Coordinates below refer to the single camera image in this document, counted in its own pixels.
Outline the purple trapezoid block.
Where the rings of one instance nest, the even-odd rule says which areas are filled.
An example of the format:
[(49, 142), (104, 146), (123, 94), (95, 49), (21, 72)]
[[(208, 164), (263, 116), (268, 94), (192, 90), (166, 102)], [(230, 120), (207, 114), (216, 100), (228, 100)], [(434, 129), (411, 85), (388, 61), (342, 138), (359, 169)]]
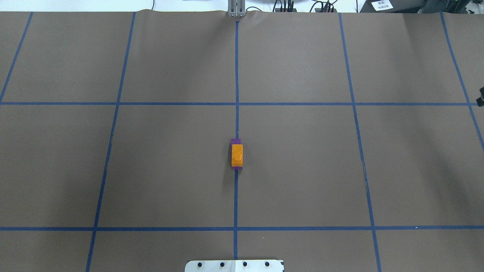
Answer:
[[(233, 139), (231, 139), (231, 143), (230, 143), (230, 162), (231, 162), (231, 144), (242, 144), (242, 141), (241, 141), (240, 138), (233, 138)], [(242, 168), (233, 168), (232, 167), (232, 169), (233, 170), (236, 170), (236, 171), (239, 171), (239, 170), (242, 170), (243, 167)]]

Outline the orange trapezoid block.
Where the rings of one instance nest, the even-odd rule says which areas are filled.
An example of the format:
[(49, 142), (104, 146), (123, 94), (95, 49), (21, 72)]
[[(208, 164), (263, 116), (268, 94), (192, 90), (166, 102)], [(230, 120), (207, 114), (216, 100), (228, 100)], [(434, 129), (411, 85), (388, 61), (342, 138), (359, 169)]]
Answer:
[(242, 144), (231, 144), (231, 166), (242, 168), (244, 165), (244, 146)]

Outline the white mounting plate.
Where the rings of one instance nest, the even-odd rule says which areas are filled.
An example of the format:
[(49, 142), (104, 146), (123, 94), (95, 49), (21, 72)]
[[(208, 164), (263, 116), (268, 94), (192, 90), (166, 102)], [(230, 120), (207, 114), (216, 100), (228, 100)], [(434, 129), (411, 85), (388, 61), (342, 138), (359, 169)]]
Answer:
[(284, 272), (283, 260), (192, 260), (185, 272)]

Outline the aluminium frame post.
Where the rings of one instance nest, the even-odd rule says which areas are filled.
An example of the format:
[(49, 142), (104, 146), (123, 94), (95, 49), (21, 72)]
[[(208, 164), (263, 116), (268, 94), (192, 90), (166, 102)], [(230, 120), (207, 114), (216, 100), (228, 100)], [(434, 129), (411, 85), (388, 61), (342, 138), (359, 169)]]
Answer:
[(245, 17), (247, 14), (245, 0), (228, 0), (228, 17)]

